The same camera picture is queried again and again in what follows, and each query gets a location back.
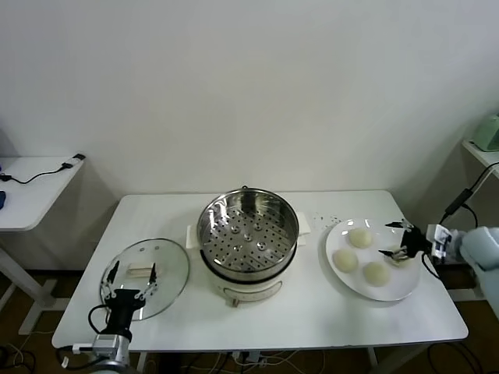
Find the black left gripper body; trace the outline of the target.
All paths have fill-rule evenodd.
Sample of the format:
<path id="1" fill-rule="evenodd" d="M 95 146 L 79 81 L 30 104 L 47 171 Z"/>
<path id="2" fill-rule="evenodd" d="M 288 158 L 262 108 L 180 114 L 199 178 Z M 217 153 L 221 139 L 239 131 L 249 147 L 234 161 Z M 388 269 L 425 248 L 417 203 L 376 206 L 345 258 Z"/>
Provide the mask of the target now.
<path id="1" fill-rule="evenodd" d="M 109 309 L 108 322 L 103 333 L 130 333 L 133 314 L 142 308 L 139 290 L 118 289 L 115 296 L 106 296 L 104 304 Z"/>

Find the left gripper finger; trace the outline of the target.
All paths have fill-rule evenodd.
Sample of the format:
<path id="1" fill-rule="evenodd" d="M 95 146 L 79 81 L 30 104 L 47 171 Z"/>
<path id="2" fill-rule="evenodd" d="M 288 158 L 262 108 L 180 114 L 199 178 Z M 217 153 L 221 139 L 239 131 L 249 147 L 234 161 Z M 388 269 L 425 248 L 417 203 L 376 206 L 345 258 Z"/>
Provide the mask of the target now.
<path id="1" fill-rule="evenodd" d="M 101 280 L 101 300 L 105 301 L 116 296 L 113 288 L 114 280 L 119 269 L 119 261 L 116 261 L 113 266 L 110 266 L 103 275 Z"/>
<path id="2" fill-rule="evenodd" d="M 135 295 L 134 298 L 140 301 L 146 301 L 156 293 L 157 289 L 158 289 L 158 282 L 157 282 L 156 263 L 153 263 L 152 266 L 150 267 L 149 278 L 146 287 L 143 288 L 137 295 Z"/>

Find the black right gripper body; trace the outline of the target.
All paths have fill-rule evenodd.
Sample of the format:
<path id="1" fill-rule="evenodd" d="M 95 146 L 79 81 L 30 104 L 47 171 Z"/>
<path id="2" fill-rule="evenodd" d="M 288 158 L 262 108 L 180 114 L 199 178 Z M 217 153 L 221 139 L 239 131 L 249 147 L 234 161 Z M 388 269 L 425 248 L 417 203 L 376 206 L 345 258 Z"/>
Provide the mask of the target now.
<path id="1" fill-rule="evenodd" d="M 401 249 L 406 257 L 414 258 L 419 252 L 429 255 L 432 244 L 426 239 L 424 233 L 418 228 L 404 231 L 401 241 Z"/>

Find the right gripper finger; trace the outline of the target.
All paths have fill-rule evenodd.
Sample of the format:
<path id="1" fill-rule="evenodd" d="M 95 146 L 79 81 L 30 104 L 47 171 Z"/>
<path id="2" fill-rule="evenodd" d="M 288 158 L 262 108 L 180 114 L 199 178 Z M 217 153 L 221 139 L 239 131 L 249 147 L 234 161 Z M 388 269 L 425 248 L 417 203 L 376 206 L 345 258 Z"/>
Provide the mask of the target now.
<path id="1" fill-rule="evenodd" d="M 410 259 L 406 247 L 389 249 L 389 250 L 379 250 L 379 253 L 390 258 L 394 262 L 404 262 Z"/>
<path id="2" fill-rule="evenodd" d="M 391 223 L 385 224 L 384 226 L 388 228 L 402 229 L 407 232 L 412 231 L 412 229 L 414 228 L 414 226 L 405 219 L 402 219 L 401 221 L 393 221 Z"/>

